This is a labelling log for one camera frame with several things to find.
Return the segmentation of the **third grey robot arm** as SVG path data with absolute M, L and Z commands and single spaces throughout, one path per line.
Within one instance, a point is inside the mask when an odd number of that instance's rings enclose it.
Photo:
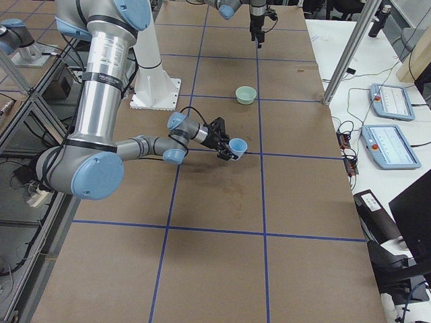
M 37 44 L 25 23 L 15 18 L 1 22 L 1 51 L 12 55 L 15 66 L 29 68 L 41 68 L 51 52 L 49 47 Z

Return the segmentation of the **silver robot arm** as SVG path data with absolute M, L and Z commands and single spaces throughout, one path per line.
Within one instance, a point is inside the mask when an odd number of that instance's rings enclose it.
M 209 5 L 215 8 L 225 20 L 231 19 L 243 5 L 248 5 L 251 41 L 256 43 L 258 49 L 265 42 L 265 35 L 272 31 L 279 21 L 276 10 L 271 8 L 271 2 L 265 0 L 200 0 L 186 1 L 186 3 L 191 5 Z M 268 30 L 263 29 L 266 17 L 274 22 L 274 25 Z
M 197 122 L 175 112 L 166 138 L 140 135 L 114 142 L 117 111 L 123 98 L 123 78 L 130 48 L 153 20 L 148 1 L 59 1 L 56 23 L 65 36 L 90 43 L 87 67 L 75 112 L 75 126 L 62 143 L 43 152 L 36 175 L 44 189 L 100 200 L 121 184 L 124 163 L 158 155 L 179 165 L 189 141 L 214 149 L 223 160 L 240 156 L 231 148 L 224 120 Z

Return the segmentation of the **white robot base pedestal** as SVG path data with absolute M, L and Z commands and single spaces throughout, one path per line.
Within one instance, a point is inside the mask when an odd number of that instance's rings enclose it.
M 181 80 L 169 77 L 162 66 L 153 16 L 137 35 L 133 47 L 139 70 L 135 78 L 132 109 L 174 110 Z

